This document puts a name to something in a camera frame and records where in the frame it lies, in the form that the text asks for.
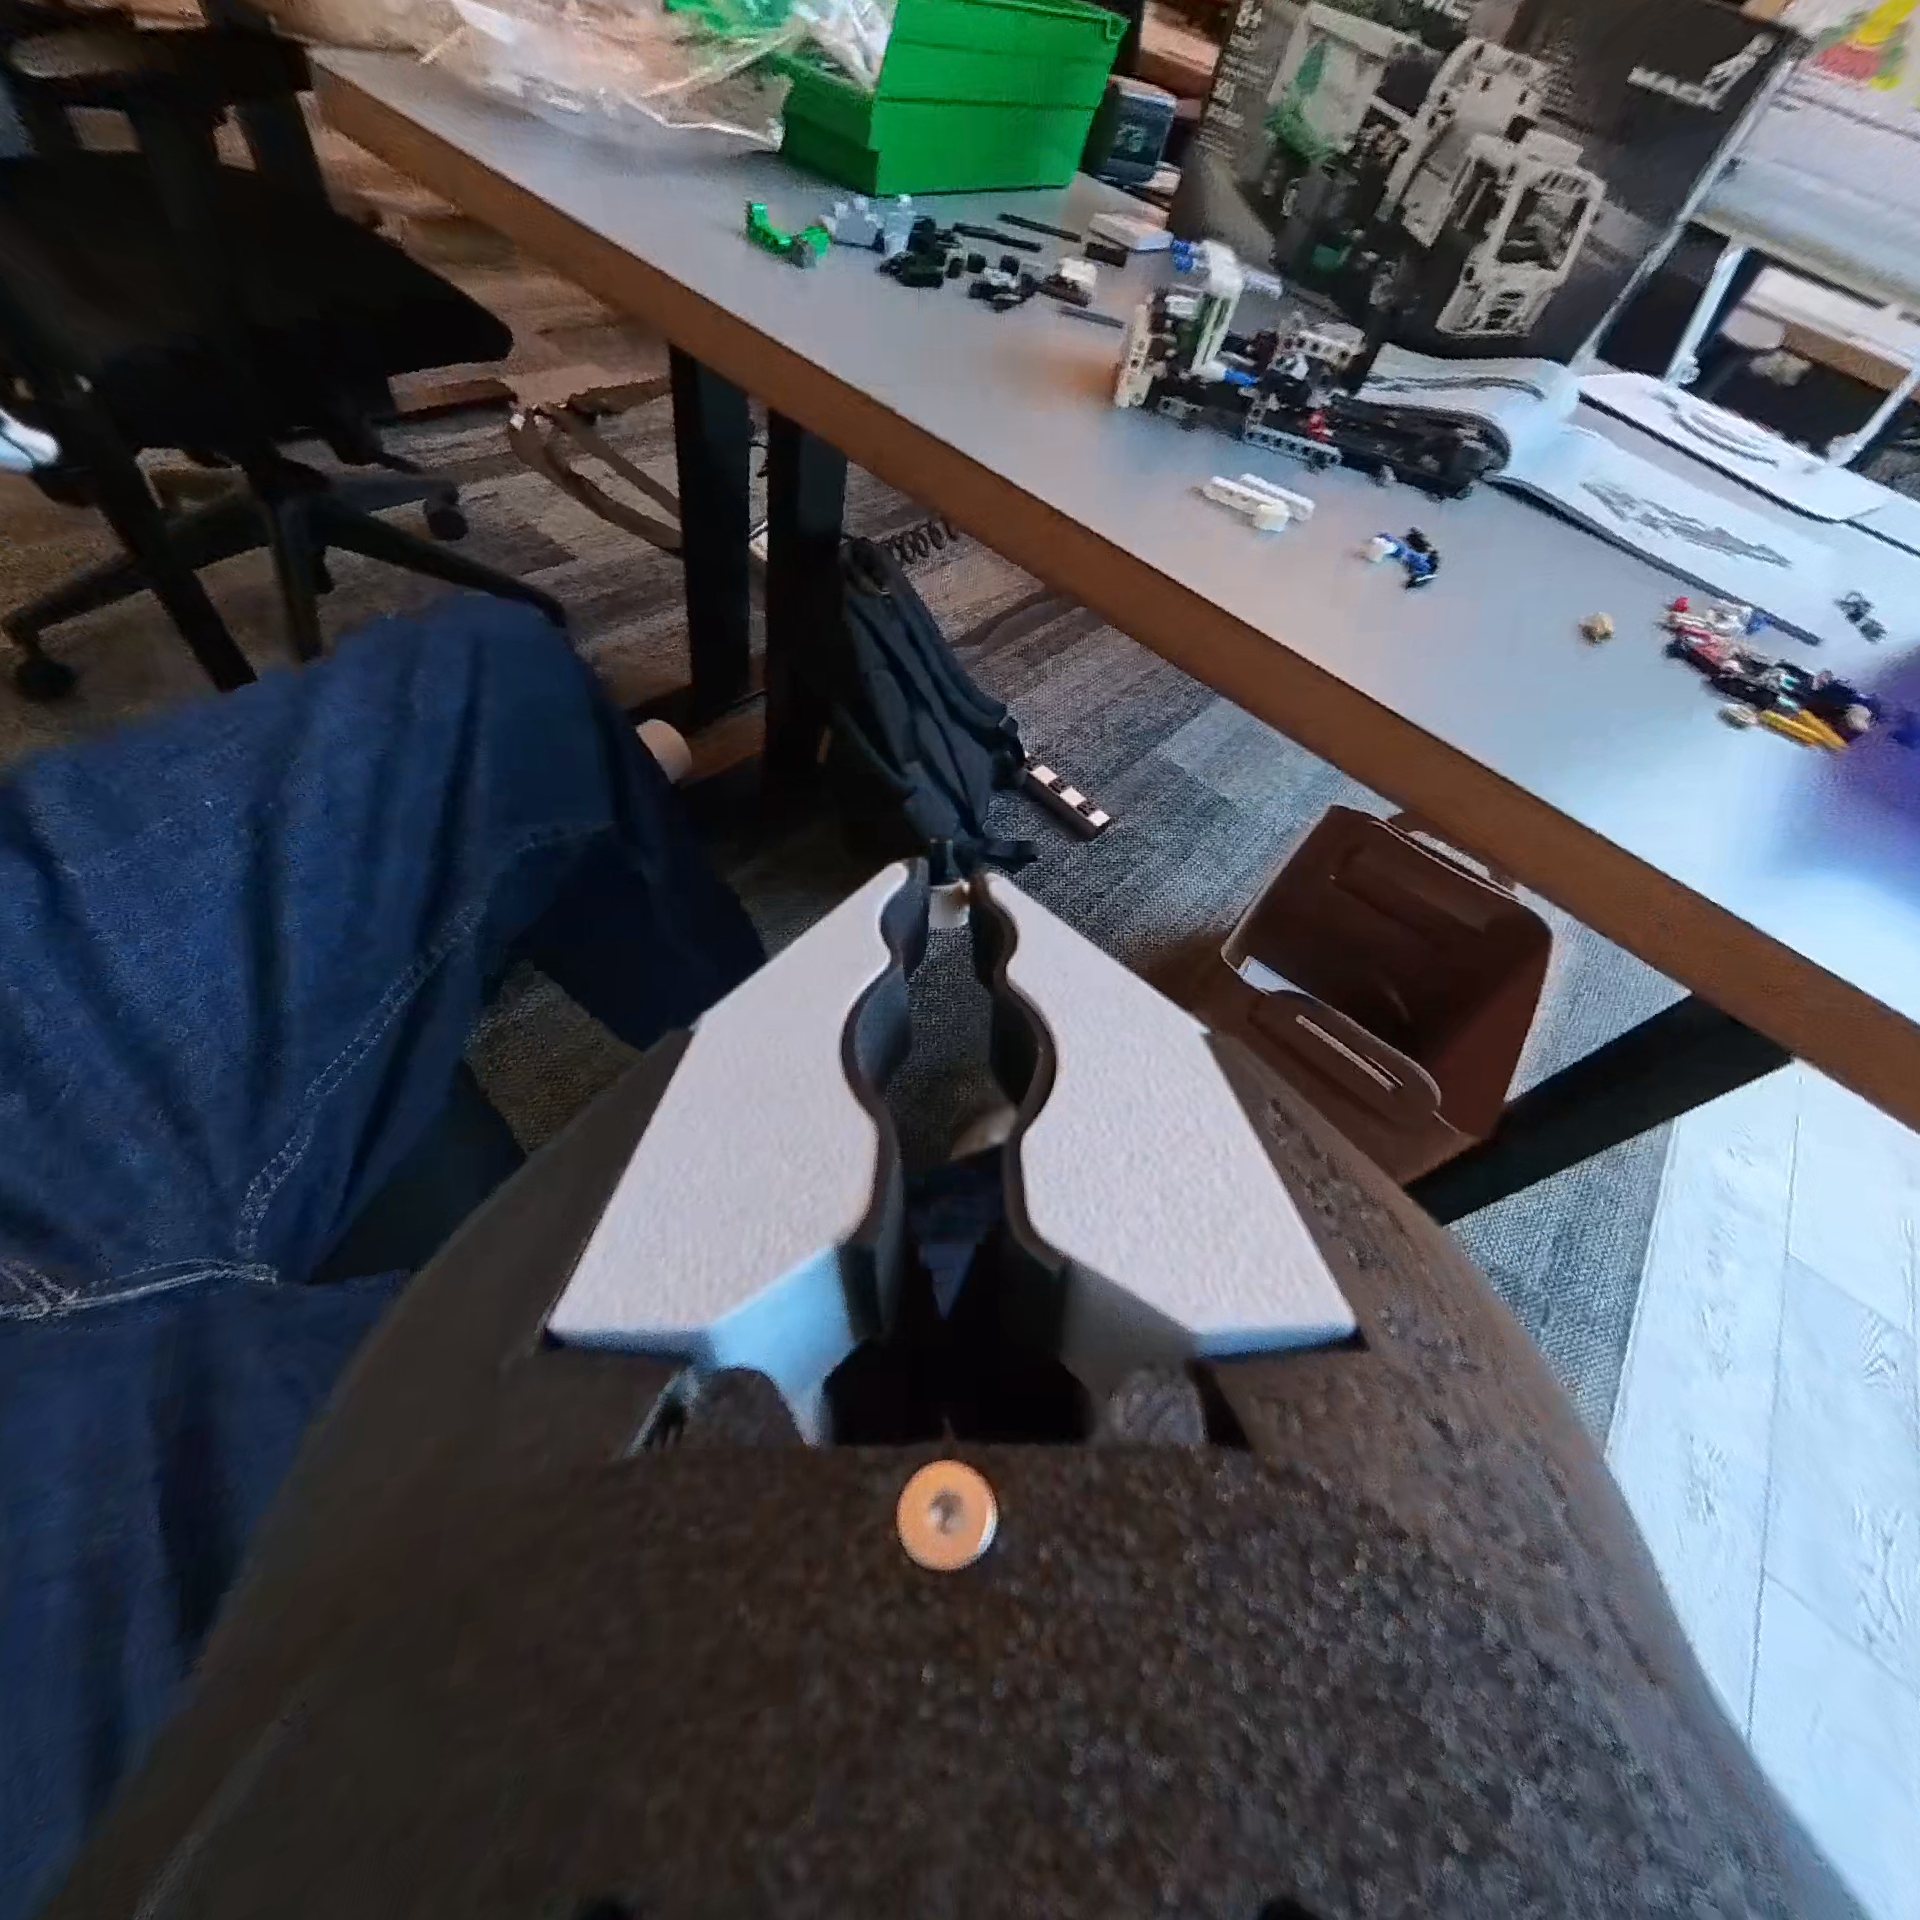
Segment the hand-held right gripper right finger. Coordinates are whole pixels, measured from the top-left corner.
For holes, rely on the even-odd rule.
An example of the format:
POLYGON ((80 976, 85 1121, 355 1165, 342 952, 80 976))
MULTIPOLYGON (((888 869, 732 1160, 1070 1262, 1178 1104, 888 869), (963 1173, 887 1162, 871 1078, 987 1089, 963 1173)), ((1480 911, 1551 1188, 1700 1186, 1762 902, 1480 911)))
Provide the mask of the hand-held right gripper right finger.
POLYGON ((1007 877, 970 886, 997 1217, 966 1273, 966 1430, 1243 1442, 1222 1374, 1357 1316, 1194 1015, 1007 877))

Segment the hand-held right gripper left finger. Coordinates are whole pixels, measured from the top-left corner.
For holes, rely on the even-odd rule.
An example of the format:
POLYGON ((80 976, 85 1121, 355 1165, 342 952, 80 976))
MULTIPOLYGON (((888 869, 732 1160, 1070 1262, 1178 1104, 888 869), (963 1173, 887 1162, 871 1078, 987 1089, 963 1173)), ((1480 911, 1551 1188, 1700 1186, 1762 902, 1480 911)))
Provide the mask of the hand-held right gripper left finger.
POLYGON ((880 869, 692 1028, 543 1329, 696 1377, 752 1372, 808 1444, 895 1319, 920 866, 880 869))

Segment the pile of colourful lego pieces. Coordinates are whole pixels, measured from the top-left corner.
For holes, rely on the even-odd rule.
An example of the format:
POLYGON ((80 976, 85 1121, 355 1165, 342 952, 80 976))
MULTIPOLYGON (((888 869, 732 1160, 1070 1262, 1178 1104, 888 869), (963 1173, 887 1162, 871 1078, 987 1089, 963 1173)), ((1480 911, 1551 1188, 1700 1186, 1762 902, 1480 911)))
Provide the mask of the pile of colourful lego pieces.
POLYGON ((1846 751, 1886 726, 1886 705, 1827 668, 1762 644, 1768 620, 1749 604, 1693 594, 1663 612, 1666 656, 1691 668, 1719 697, 1719 720, 1762 728, 1820 751, 1846 751))

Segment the partly built lego model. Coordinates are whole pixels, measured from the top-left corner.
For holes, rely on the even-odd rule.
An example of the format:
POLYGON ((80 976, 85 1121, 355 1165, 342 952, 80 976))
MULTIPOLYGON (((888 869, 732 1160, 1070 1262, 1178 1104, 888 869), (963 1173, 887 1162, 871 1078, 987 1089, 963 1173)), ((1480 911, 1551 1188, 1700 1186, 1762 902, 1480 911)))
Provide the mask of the partly built lego model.
POLYGON ((1435 501, 1462 498, 1506 468, 1509 452, 1486 422, 1363 398, 1375 345, 1352 326, 1292 320, 1242 330, 1248 295, 1277 298, 1282 285, 1226 244, 1172 241, 1170 284, 1122 330, 1110 407, 1435 501))

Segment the lego instruction booklet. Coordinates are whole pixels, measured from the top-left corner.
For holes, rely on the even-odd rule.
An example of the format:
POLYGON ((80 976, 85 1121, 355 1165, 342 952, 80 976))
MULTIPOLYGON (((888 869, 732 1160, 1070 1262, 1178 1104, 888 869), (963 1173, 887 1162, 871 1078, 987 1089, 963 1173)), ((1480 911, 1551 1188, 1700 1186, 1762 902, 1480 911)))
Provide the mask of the lego instruction booklet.
POLYGON ((1918 552, 1914 498, 1653 375, 1383 348, 1357 394, 1476 426, 1493 485, 1788 626, 1869 598, 1883 559, 1918 552))

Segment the group of black lego pieces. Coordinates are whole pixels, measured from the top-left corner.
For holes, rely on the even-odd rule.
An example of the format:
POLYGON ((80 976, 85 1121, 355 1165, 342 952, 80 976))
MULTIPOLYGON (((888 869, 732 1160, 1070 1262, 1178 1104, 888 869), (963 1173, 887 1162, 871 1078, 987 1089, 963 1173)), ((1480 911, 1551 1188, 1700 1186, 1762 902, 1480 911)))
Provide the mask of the group of black lego pieces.
POLYGON ((1087 324, 1119 329, 1118 312, 1098 306, 1098 262, 1085 254, 1050 254, 1035 238, 978 223, 941 223, 904 202, 888 207, 869 240, 878 277, 911 289, 958 288, 973 304, 1013 312, 1046 302, 1087 324))

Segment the black lego set box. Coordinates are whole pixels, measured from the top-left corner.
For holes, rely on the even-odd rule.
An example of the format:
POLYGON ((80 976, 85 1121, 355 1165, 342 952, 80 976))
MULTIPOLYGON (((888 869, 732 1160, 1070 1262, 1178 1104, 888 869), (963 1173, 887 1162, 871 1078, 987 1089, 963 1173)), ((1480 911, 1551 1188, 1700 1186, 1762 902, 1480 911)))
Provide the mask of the black lego set box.
POLYGON ((1168 225, 1389 345, 1573 366, 1806 47, 1773 4, 1243 2, 1168 225))

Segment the brown cardboard box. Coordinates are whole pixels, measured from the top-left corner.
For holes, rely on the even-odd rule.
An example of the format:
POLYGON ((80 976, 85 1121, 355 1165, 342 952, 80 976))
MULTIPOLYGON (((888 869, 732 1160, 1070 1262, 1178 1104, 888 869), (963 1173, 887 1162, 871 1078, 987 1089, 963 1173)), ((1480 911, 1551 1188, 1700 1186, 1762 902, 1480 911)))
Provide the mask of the brown cardboard box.
POLYGON ((1496 1126, 1551 959, 1541 914, 1405 816, 1330 807, 1194 977, 1191 1008, 1396 1183, 1496 1126))

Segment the black backpack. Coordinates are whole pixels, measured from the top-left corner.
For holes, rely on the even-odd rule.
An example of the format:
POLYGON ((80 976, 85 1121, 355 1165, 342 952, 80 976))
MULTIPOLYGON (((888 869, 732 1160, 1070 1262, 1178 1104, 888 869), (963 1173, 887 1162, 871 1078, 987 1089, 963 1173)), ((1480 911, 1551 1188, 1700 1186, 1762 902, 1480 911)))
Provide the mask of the black backpack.
POLYGON ((1037 861, 1032 840, 991 828, 997 794, 1023 773, 1016 721, 972 681, 884 545, 840 544, 811 681, 824 709, 823 774, 854 849, 920 857, 934 881, 1037 861))

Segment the person's right leg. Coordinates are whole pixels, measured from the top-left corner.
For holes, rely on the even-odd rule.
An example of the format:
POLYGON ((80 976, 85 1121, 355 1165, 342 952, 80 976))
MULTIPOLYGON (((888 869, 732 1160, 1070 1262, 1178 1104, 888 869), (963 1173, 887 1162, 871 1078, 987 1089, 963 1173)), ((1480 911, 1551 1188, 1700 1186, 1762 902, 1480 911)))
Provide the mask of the person's right leg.
POLYGON ((760 961, 634 721, 490 594, 5 773, 2 1914, 144 1761, 395 1296, 320 1271, 496 982, 650 1049, 760 961))

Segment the grey table with wooden edge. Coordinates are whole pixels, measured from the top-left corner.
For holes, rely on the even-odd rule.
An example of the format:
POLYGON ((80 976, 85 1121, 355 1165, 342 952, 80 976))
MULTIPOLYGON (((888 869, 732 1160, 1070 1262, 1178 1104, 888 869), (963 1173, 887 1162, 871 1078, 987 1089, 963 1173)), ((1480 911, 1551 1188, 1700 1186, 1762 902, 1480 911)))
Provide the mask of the grey table with wooden edge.
POLYGON ((759 156, 687 132, 599 146, 403 55, 320 52, 315 84, 350 142, 674 351, 690 660, 724 698, 750 517, 732 440, 742 398, 768 407, 768 774, 805 780, 818 751, 802 670, 858 465, 1690 989, 1421 1176, 1435 1217, 1788 1062, 1916 1126, 1916 754, 1700 716, 1646 632, 1663 588, 1642 559, 1496 492, 1429 509, 1335 474, 1311 526, 1234 532, 1196 493, 1219 439, 1110 414, 1092 324, 755 252, 759 156), (1359 554, 1407 528, 1440 552, 1415 591, 1359 554), (1588 612, 1608 642, 1579 637, 1588 612))

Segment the black office chair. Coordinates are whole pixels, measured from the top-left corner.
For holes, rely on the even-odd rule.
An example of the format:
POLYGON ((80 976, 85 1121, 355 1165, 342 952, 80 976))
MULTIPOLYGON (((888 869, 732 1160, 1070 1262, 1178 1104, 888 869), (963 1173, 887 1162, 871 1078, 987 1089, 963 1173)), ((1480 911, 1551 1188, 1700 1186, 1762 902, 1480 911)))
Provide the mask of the black office chair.
POLYGON ((38 492, 124 554, 5 614, 14 686, 75 684, 42 637, 149 591, 216 689, 256 670, 202 573, 274 566, 295 657, 322 654, 328 552, 559 604, 460 551, 458 486, 380 424, 400 377, 500 364, 509 326, 326 192, 303 47, 242 9, 141 26, 122 7, 5 4, 5 436, 38 492))

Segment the teal box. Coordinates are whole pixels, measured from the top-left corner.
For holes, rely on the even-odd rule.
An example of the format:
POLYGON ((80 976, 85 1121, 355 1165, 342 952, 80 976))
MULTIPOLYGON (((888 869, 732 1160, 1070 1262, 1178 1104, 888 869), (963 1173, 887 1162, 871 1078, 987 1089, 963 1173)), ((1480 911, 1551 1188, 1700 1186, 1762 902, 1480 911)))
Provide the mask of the teal box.
POLYGON ((1109 184, 1149 184, 1163 164, 1178 108, 1180 98, 1158 84, 1109 76, 1079 172, 1109 184))

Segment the green plastic container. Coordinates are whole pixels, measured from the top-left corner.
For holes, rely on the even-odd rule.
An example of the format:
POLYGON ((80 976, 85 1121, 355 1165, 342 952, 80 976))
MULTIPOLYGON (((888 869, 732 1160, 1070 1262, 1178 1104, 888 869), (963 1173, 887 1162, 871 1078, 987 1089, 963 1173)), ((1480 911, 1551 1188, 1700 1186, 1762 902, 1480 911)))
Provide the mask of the green plastic container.
POLYGON ((894 4, 872 84, 781 62, 776 152, 869 199, 1068 184, 1127 29, 1079 2, 894 4))

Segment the clear plastic bag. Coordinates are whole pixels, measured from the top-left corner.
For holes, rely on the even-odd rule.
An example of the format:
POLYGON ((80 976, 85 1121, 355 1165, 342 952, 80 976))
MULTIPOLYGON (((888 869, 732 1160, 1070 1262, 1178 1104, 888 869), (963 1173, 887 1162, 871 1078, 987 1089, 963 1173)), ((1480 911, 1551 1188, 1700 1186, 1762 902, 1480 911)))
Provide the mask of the clear plastic bag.
POLYGON ((772 151, 797 79, 872 96, 894 2, 455 2, 421 55, 597 137, 643 126, 772 151))

